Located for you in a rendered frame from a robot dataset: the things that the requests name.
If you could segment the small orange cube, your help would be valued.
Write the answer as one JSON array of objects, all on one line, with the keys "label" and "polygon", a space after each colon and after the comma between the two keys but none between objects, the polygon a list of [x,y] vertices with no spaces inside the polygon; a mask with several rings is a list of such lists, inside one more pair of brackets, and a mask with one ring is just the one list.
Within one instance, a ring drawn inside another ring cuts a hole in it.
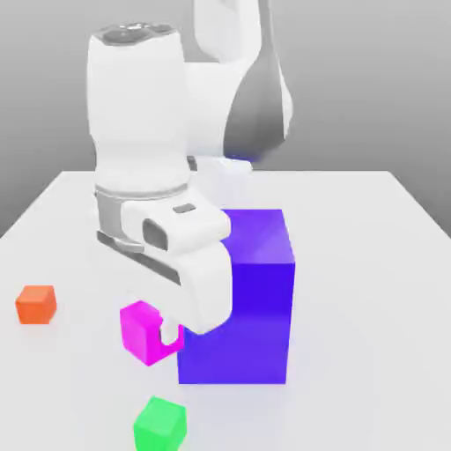
[{"label": "small orange cube", "polygon": [[15,301],[22,324],[49,324],[56,311],[52,285],[26,285]]}]

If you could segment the small magenta cube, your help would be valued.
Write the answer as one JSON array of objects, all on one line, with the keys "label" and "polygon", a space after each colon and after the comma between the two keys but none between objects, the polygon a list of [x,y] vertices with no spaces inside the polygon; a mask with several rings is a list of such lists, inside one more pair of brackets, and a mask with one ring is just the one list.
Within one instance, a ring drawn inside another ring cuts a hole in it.
[{"label": "small magenta cube", "polygon": [[124,348],[146,366],[152,366],[184,346],[184,328],[181,325],[172,343],[162,342],[160,328],[163,318],[156,308],[142,300],[120,310],[120,323]]}]

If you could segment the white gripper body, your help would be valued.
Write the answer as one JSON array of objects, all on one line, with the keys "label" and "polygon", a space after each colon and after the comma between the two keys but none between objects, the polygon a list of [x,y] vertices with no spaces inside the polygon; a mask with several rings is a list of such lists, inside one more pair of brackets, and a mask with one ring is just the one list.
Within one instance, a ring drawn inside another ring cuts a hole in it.
[{"label": "white gripper body", "polygon": [[217,241],[174,254],[148,244],[119,245],[97,232],[98,257],[108,282],[159,310],[161,316],[203,335],[232,312],[232,265]]}]

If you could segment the large purple box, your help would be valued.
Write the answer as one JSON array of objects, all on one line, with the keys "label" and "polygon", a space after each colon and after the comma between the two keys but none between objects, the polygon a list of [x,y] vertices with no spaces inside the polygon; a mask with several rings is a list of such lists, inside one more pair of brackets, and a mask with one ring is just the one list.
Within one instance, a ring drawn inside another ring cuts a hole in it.
[{"label": "large purple box", "polygon": [[185,331],[181,384],[283,384],[292,319],[295,257],[281,210],[227,210],[233,311],[205,335]]}]

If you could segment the small green cube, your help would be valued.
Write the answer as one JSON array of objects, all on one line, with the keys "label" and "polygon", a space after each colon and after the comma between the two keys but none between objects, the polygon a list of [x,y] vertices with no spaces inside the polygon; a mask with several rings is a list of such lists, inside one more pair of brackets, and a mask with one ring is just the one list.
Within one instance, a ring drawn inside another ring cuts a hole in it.
[{"label": "small green cube", "polygon": [[153,396],[133,425],[136,451],[178,451],[187,430],[186,408]]}]

